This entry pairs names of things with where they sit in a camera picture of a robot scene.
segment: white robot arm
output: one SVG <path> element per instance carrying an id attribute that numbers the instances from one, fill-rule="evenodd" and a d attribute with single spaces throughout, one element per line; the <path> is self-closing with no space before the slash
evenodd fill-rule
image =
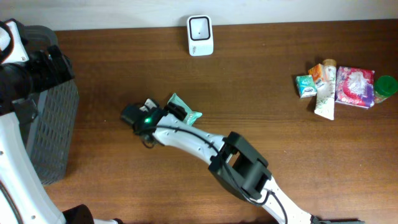
<path id="1" fill-rule="evenodd" d="M 74 214 L 62 213 L 45 193 L 27 156 L 15 113 L 0 116 L 0 189 L 0 223 L 82 223 Z M 93 221 L 118 224 L 116 220 Z"/>
<path id="2" fill-rule="evenodd" d="M 202 130 L 191 127 L 177 119 L 171 113 L 161 118 L 157 123 L 157 126 L 176 127 L 181 130 L 189 131 L 188 133 L 178 131 L 178 129 L 157 128 L 152 135 L 159 143 L 165 146 L 174 146 L 182 149 L 183 151 L 203 160 L 208 165 L 211 164 L 211 158 L 217 156 L 217 152 L 209 147 L 205 141 L 198 138 L 198 136 L 206 139 L 210 143 L 213 143 L 218 152 L 220 152 L 225 145 L 225 142 L 223 141 L 224 136 L 206 133 Z M 229 162 L 231 156 L 227 158 L 225 161 L 226 163 Z M 293 201 L 291 201 L 291 199 L 289 199 L 288 196 L 286 196 L 286 194 L 278 187 L 273 176 L 265 181 L 264 186 L 260 190 L 260 194 L 261 198 L 255 202 L 261 203 L 266 201 L 262 207 L 267 210 L 267 212 L 269 212 L 278 221 L 278 223 L 285 224 L 289 222 L 311 224 L 311 214 L 304 212 L 296 206 L 296 204 L 294 204 Z"/>
<path id="3" fill-rule="evenodd" d="M 268 162 L 239 134 L 228 137 L 206 133 L 183 122 L 184 109 L 169 103 L 164 109 L 148 99 L 144 106 L 127 106 L 121 119 L 143 143 L 177 147 L 209 165 L 220 184 L 237 198 L 262 206 L 280 224 L 318 224 L 317 217 L 300 209 L 276 184 Z M 233 165 L 229 160 L 239 157 Z"/>

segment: teal wrapper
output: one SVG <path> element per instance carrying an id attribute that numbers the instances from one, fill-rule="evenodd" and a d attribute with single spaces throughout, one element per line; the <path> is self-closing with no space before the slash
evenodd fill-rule
<path id="1" fill-rule="evenodd" d="M 192 111 L 191 108 L 189 108 L 189 106 L 184 103 L 184 101 L 181 100 L 181 98 L 178 97 L 176 93 L 174 93 L 173 96 L 169 99 L 168 103 L 170 102 L 184 108 L 185 112 L 187 112 L 187 116 L 185 117 L 183 122 L 189 126 L 192 126 L 194 122 L 203 115 L 201 112 Z"/>
<path id="2" fill-rule="evenodd" d="M 317 88 L 311 75 L 296 77 L 296 84 L 300 98 L 315 96 L 317 94 Z"/>

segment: small white sensor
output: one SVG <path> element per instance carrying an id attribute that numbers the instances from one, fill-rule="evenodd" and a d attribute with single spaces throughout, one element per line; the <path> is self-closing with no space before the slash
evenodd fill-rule
<path id="1" fill-rule="evenodd" d="M 208 16 L 191 16 L 187 20 L 189 54 L 192 56 L 213 53 L 213 29 Z"/>

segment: pink tissue package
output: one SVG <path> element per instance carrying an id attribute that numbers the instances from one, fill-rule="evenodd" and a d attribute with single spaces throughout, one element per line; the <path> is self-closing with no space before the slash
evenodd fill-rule
<path id="1" fill-rule="evenodd" d="M 336 102 L 370 108 L 374 105 L 374 71 L 340 67 L 336 74 Z"/>

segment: toothpaste tube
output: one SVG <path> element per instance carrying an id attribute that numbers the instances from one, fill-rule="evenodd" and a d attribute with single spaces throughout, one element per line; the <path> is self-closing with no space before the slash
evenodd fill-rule
<path id="1" fill-rule="evenodd" d="M 336 61 L 326 59 L 322 62 L 325 84 L 318 88 L 315 114 L 330 120 L 335 119 Z"/>

